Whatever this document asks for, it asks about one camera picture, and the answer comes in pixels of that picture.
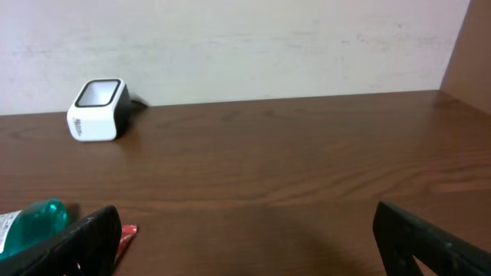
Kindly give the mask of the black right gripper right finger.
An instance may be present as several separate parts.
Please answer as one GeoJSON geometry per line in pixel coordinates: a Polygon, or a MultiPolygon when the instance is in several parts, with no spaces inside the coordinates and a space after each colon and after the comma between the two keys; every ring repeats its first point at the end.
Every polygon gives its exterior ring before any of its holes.
{"type": "Polygon", "coordinates": [[[391,202],[379,202],[372,230],[388,275],[421,275],[418,261],[438,275],[490,276],[490,253],[391,202]]]}

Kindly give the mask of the red snack bar wrapper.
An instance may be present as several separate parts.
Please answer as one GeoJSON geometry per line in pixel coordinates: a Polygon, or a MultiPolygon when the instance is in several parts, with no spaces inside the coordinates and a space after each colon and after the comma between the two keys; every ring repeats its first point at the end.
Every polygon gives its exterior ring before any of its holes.
{"type": "Polygon", "coordinates": [[[122,225],[121,226],[121,237],[120,237],[116,257],[114,260],[115,265],[118,265],[118,263],[120,262],[125,251],[129,247],[131,241],[133,240],[133,238],[137,234],[137,231],[138,231],[137,225],[122,225]]]}

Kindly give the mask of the teal mouthwash bottle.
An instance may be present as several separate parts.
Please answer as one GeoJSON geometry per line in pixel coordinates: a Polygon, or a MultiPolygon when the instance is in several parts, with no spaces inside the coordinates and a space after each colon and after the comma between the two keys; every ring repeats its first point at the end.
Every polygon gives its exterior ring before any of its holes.
{"type": "Polygon", "coordinates": [[[68,211],[58,199],[1,214],[1,260],[50,238],[64,230],[68,222],[68,211]]]}

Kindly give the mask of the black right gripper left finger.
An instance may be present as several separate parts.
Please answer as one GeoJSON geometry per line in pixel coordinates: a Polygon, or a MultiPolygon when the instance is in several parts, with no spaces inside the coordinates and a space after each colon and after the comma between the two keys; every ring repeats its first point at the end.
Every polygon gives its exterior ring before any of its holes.
{"type": "Polygon", "coordinates": [[[106,206],[64,231],[1,262],[2,276],[114,273],[121,237],[117,209],[106,206]]]}

